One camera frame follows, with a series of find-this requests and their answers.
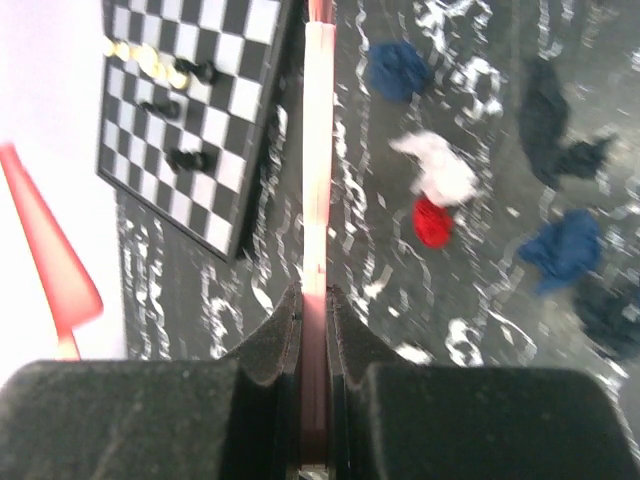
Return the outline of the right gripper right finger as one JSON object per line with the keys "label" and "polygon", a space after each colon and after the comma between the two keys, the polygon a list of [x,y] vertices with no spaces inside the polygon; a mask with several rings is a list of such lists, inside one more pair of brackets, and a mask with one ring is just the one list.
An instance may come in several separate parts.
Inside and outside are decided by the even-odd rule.
{"label": "right gripper right finger", "polygon": [[605,392],[575,370],[419,365],[327,292],[333,479],[635,479]]}

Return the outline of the pink dustpan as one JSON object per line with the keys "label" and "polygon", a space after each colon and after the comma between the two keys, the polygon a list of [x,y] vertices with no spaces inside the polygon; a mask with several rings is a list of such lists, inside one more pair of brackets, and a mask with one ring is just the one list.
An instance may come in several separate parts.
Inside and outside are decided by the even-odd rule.
{"label": "pink dustpan", "polygon": [[102,298],[14,145],[1,146],[1,165],[51,311],[56,357],[78,360],[74,329],[102,314]]}

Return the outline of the pink hand brush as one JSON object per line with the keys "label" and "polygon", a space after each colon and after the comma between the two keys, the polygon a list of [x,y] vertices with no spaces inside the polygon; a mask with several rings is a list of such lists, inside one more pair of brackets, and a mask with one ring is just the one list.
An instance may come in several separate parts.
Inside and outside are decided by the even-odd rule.
{"label": "pink hand brush", "polygon": [[302,121],[303,320],[300,461],[327,461],[327,230],[332,171],[336,27],[331,1],[310,1]]}

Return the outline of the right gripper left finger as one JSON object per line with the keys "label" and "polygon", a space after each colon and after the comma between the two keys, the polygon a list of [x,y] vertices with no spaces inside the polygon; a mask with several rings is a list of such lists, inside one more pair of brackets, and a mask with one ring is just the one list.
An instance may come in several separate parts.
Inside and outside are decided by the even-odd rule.
{"label": "right gripper left finger", "polygon": [[217,360],[37,361],[1,390],[5,479],[294,479],[302,295]]}

